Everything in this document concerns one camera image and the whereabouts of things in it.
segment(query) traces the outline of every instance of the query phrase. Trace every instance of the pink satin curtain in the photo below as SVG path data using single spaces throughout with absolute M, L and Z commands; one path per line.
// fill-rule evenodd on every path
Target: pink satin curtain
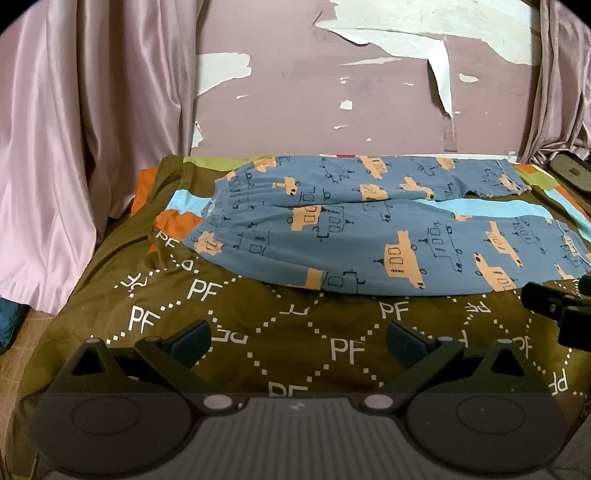
M 591 150 L 591 30 L 558 0 L 541 0 L 542 65 L 523 161 L 545 165 Z
M 203 0 L 41 0 L 0 36 L 0 296 L 57 313 L 138 172 L 187 155 Z

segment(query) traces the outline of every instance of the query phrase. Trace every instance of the bed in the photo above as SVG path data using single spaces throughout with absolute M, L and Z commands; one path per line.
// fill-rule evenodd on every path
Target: bed
M 183 245 L 199 220 L 171 208 L 178 192 L 210 199 L 215 185 L 232 177 L 234 169 L 240 172 L 260 161 L 171 155 L 157 170 L 141 173 L 131 217 L 96 251 L 24 369 L 6 438 L 10 473 L 35 478 L 31 468 L 37 452 L 28 438 L 28 420 L 40 394 L 80 342 L 95 336 L 110 346 L 129 346 L 146 335 L 166 337 L 197 319 L 206 319 L 213 333 L 212 346 L 194 366 L 195 373 L 220 391 L 277 396 L 372 391 L 395 378 L 403 367 L 385 346 L 390 321 L 404 322 L 429 337 L 454 336 L 470 346 L 511 338 L 576 431 L 588 413 L 591 355 L 558 345 L 556 323 L 525 310 L 518 289 L 430 297 L 306 290 L 235 274 Z M 531 189 L 495 200 L 523 200 L 545 208 L 553 221 L 572 232 L 585 230 L 581 218 L 588 220 L 590 208 L 581 198 L 556 187 L 536 167 L 510 168 Z M 556 188 L 561 198 L 549 196 Z M 563 274 L 563 280 L 547 284 L 576 294 L 576 283 Z

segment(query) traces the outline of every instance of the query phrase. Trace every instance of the gray plastic panel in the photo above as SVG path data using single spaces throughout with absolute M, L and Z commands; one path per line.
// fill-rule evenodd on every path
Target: gray plastic panel
M 586 193 L 591 193 L 591 171 L 588 171 L 567 155 L 557 155 L 548 164 L 550 171 L 571 182 Z
M 348 398 L 252 398 L 206 419 L 174 459 L 133 480 L 469 480 L 421 456 L 392 418 Z M 548 470 L 519 480 L 556 480 Z M 52 472 L 46 480 L 72 480 Z

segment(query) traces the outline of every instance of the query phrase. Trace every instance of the brown blanket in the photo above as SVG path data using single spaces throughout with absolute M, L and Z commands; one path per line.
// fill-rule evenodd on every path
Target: brown blanket
M 427 336 L 454 336 L 469 346 L 513 339 L 557 394 L 570 424 L 580 423 L 591 385 L 591 355 L 558 345 L 556 323 L 525 310 L 518 290 L 371 298 L 242 278 L 153 227 L 179 188 L 182 171 L 182 158 L 163 160 L 144 207 L 98 249 L 68 304 L 43 334 L 24 372 L 8 431 L 11 474 L 39 478 L 43 468 L 27 424 L 39 392 L 84 339 L 93 335 L 110 346 L 130 346 L 146 335 L 171 335 L 197 319 L 210 323 L 213 341 L 193 371 L 219 391 L 372 391 L 402 371 L 385 346 L 386 326 L 394 320 Z M 214 179 L 226 173 L 198 167 L 200 194 L 211 196 Z M 576 228 L 562 207 L 549 203 L 536 188 L 519 199 L 544 205 Z M 574 291 L 571 281 L 551 285 Z

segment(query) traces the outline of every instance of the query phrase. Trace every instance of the white plaster patch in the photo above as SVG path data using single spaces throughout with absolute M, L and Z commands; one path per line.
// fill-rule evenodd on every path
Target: white plaster patch
M 475 83 L 478 81 L 476 77 L 472 77 L 470 75 L 464 75 L 463 73 L 460 74 L 460 81 L 464 83 Z
M 343 100 L 340 103 L 341 110 L 352 110 L 353 109 L 353 102 L 351 100 Z
M 437 90 L 443 108 L 450 117 L 453 117 L 449 56 L 443 40 L 392 31 L 336 28 L 332 20 L 318 22 L 316 26 L 325 28 L 358 45 L 372 43 L 394 57 L 427 60 L 437 80 Z
M 248 66 L 250 61 L 251 57 L 246 53 L 222 52 L 197 55 L 195 97 L 220 83 L 250 76 L 252 71 Z
M 509 162 L 511 163 L 515 163 L 517 160 L 517 157 L 514 155 L 489 155 L 466 153 L 412 153 L 409 155 L 412 155 L 413 157 L 454 158 L 457 160 L 509 160 Z
M 191 148 L 198 147 L 202 141 L 203 132 L 201 130 L 201 126 L 197 122 L 195 122 L 195 128 L 193 129 L 193 142 L 191 143 Z
M 512 63 L 539 65 L 540 12 L 522 0 L 331 0 L 335 19 L 320 28 L 455 35 L 488 44 Z
M 398 61 L 398 60 L 400 60 L 400 59 L 396 59 L 394 57 L 380 57 L 378 59 L 367 59 L 367 60 L 352 61 L 351 63 L 341 63 L 341 66 L 372 65 L 372 64 L 383 65 L 384 63 L 387 63 L 389 61 Z

